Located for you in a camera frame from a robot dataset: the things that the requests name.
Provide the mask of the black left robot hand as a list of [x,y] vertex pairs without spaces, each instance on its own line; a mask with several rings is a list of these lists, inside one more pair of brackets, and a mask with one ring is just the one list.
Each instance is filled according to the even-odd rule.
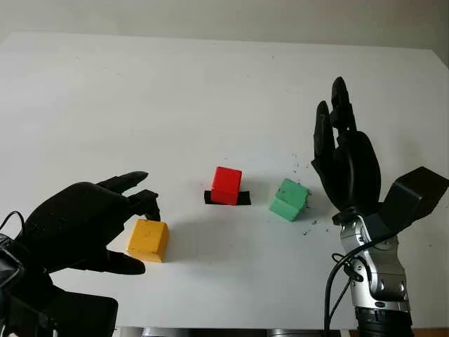
[[49,273],[72,268],[142,275],[142,261],[110,251],[107,245],[133,216],[161,219],[157,193],[141,190],[124,196],[147,176],[144,171],[134,171],[99,183],[70,185],[39,205],[16,239]]

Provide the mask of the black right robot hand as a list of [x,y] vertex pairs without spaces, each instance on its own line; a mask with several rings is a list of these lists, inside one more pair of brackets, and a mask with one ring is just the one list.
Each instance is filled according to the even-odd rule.
[[311,165],[338,211],[372,211],[380,198],[381,173],[369,137],[356,127],[347,86],[334,80],[332,109],[322,100],[316,108]]

